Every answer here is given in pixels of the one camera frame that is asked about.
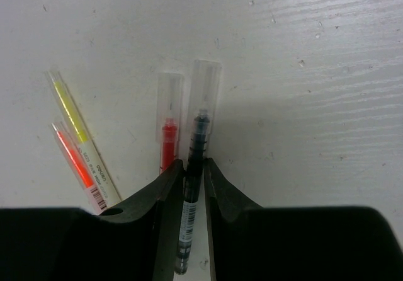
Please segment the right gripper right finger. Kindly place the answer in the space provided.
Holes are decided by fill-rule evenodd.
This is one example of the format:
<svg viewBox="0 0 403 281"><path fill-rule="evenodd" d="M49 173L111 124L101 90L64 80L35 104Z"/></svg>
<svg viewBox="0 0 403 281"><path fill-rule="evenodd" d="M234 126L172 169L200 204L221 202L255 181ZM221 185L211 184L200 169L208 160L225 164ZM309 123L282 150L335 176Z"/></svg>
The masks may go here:
<svg viewBox="0 0 403 281"><path fill-rule="evenodd" d="M264 208L203 167L212 280L401 280L402 250L365 206Z"/></svg>

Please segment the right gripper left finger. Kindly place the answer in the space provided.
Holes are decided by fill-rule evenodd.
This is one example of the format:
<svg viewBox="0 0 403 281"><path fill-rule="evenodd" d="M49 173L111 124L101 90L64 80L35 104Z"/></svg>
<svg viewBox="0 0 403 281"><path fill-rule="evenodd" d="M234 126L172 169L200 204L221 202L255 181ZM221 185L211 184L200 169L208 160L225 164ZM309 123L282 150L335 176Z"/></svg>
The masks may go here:
<svg viewBox="0 0 403 281"><path fill-rule="evenodd" d="M79 208L1 210L2 280L172 280L183 162L93 215Z"/></svg>

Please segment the orange highlighter pen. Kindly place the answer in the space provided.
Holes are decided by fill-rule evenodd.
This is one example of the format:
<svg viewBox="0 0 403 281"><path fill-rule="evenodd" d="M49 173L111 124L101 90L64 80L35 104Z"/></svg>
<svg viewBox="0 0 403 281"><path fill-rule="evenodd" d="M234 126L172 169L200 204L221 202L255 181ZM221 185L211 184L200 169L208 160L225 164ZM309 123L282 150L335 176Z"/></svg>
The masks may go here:
<svg viewBox="0 0 403 281"><path fill-rule="evenodd" d="M79 149L76 146L76 143L62 122L52 123L50 128L52 129L55 140L57 141L65 160L69 164L77 181L86 194L88 201L92 205L95 213L102 213L102 211L107 209L106 202L104 201L101 192L90 175L89 170L85 165L82 156L80 155Z"/></svg>

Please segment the black gel pen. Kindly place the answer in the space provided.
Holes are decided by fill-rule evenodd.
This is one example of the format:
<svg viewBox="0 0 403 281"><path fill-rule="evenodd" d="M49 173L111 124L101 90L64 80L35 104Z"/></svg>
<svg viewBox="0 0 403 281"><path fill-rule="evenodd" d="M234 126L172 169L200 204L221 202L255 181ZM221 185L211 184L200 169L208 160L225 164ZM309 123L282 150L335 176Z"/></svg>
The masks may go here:
<svg viewBox="0 0 403 281"><path fill-rule="evenodd" d="M187 129L190 144L184 176L183 208L179 228L174 271L183 275L188 269L196 208L203 174L203 161L208 147L222 66L218 62L196 60L191 77Z"/></svg>

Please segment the red gel pen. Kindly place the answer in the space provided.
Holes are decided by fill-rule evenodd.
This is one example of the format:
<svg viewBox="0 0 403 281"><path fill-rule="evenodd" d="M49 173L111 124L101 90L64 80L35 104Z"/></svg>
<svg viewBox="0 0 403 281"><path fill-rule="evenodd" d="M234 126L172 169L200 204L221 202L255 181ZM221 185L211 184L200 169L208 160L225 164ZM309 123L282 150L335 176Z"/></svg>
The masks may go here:
<svg viewBox="0 0 403 281"><path fill-rule="evenodd" d="M162 174L178 156L183 76L164 72L157 79L156 141Z"/></svg>

